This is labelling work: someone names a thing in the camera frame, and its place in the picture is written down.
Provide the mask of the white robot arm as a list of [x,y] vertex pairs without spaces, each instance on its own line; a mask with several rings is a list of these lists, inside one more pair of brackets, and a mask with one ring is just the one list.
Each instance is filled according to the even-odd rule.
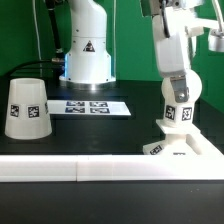
[[[101,87],[115,82],[112,59],[106,50],[107,14],[94,0],[68,0],[71,47],[65,55],[60,84],[66,87]],[[196,35],[190,22],[203,0],[140,0],[142,14],[152,18],[157,68],[169,81],[177,103],[190,100],[188,74]]]

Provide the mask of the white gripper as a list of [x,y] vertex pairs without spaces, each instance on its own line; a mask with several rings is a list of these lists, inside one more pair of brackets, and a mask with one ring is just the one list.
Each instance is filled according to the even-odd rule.
[[189,88],[185,74],[191,69],[191,59],[196,53],[196,37],[203,33],[195,10],[166,7],[152,17],[152,31],[159,74],[171,77],[175,101],[187,102]]

